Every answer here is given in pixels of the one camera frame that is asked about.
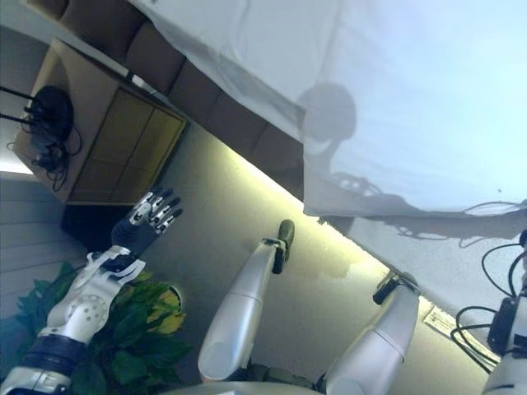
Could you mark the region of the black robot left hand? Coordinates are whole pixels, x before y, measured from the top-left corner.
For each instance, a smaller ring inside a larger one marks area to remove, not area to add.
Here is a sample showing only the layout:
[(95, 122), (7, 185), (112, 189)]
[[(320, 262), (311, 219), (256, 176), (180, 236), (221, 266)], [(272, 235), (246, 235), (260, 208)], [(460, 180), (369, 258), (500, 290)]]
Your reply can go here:
[(181, 216), (184, 210), (180, 203), (172, 188), (152, 188), (114, 225), (112, 245), (127, 249), (134, 257), (141, 256)]

